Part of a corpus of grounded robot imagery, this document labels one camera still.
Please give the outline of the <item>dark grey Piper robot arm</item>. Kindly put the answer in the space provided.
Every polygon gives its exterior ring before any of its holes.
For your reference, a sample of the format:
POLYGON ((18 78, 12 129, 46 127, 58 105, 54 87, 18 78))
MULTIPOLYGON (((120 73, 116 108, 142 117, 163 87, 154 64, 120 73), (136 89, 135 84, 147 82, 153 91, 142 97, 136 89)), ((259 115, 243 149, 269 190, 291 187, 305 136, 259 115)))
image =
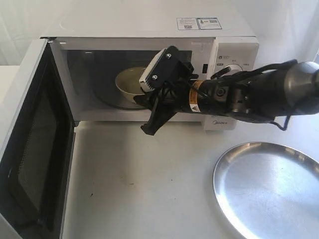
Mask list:
POLYGON ((154 135, 176 113, 230 117, 249 123, 276 124, 276 117, 319 111, 319 66, 296 60, 232 75, 200 80, 192 66, 160 60, 146 81, 149 92, 134 101, 151 111, 145 134, 154 135))

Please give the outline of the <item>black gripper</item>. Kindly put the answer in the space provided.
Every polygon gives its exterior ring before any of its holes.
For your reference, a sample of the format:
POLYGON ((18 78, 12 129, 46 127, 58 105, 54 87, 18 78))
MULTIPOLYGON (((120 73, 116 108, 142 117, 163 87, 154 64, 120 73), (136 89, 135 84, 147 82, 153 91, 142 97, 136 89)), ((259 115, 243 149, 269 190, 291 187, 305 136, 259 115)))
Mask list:
POLYGON ((136 95, 136 104, 152 110, 147 123, 141 126, 147 135, 155 133, 176 113, 227 115, 226 101, 217 100, 217 84, 199 80, 190 62, 179 60, 173 74, 152 94, 136 95))

